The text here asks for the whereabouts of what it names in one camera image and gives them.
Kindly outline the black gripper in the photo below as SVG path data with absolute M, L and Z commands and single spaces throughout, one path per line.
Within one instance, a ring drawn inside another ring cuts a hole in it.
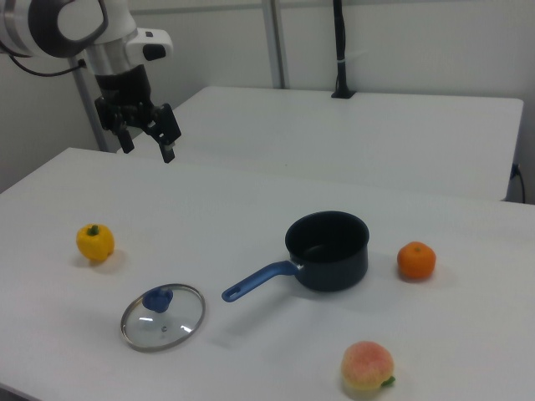
M 181 130 L 169 104 L 155 107 L 150 99 L 151 87 L 143 65 L 116 75 L 97 75 L 101 96 L 94 101 L 103 129 L 112 130 L 120 117 L 120 124 L 149 128 L 152 138 L 158 143 L 165 163 L 175 159 L 175 142 Z M 129 154 L 135 147 L 126 128 L 119 128 L 118 140 L 121 149 Z

